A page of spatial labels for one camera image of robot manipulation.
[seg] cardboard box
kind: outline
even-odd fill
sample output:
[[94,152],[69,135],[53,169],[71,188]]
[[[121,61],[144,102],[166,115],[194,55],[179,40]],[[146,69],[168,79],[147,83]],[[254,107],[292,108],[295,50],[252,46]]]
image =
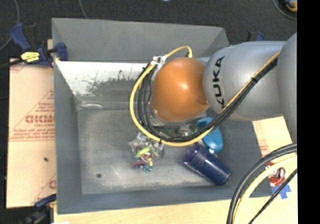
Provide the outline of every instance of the cardboard box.
[[53,69],[20,63],[9,71],[6,207],[56,193]]

